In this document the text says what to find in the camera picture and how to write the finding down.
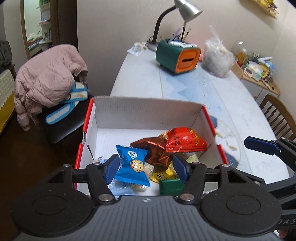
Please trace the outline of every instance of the white lace cloth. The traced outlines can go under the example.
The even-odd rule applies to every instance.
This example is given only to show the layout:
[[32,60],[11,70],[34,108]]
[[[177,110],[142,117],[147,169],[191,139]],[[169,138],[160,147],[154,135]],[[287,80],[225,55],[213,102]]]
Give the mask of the white lace cloth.
[[0,74],[0,110],[14,91],[15,82],[9,69]]

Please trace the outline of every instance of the pink puffer jacket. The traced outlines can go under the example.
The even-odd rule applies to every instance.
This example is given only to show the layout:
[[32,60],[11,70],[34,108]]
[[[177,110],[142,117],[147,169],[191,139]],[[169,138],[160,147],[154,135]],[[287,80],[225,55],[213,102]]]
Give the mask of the pink puffer jacket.
[[58,45],[36,55],[18,71],[15,79],[17,121],[24,131],[30,129],[42,106],[59,104],[70,92],[74,77],[87,85],[87,66],[72,45]]

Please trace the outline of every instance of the pen holder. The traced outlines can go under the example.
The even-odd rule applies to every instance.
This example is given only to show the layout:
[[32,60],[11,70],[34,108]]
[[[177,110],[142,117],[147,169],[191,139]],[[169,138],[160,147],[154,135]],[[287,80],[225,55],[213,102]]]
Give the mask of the pen holder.
[[195,68],[201,50],[197,47],[182,48],[161,40],[156,50],[156,60],[174,74],[188,72]]

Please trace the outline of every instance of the dark wooden floor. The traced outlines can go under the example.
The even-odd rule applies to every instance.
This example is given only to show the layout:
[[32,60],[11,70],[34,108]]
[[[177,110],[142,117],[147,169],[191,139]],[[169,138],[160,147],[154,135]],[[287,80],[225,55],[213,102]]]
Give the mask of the dark wooden floor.
[[1,241],[17,235],[10,215],[13,200],[62,164],[71,163],[62,147],[49,145],[33,122],[30,127],[23,131],[14,114],[0,136]]

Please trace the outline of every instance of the blue and white slipper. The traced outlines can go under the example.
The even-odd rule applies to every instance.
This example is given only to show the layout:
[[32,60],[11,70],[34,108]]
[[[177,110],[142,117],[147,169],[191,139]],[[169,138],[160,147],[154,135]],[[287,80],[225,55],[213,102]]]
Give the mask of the blue and white slipper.
[[65,104],[64,106],[62,106],[58,110],[49,114],[45,118],[46,123],[49,125],[53,125],[53,124],[57,123],[61,119],[65,118],[68,114],[70,114],[70,112],[77,106],[78,103],[79,103],[79,101]]
[[61,104],[83,101],[86,100],[88,97],[89,90],[87,89],[87,87],[84,84],[76,81],[74,82],[70,93],[66,96],[65,100],[61,102]]

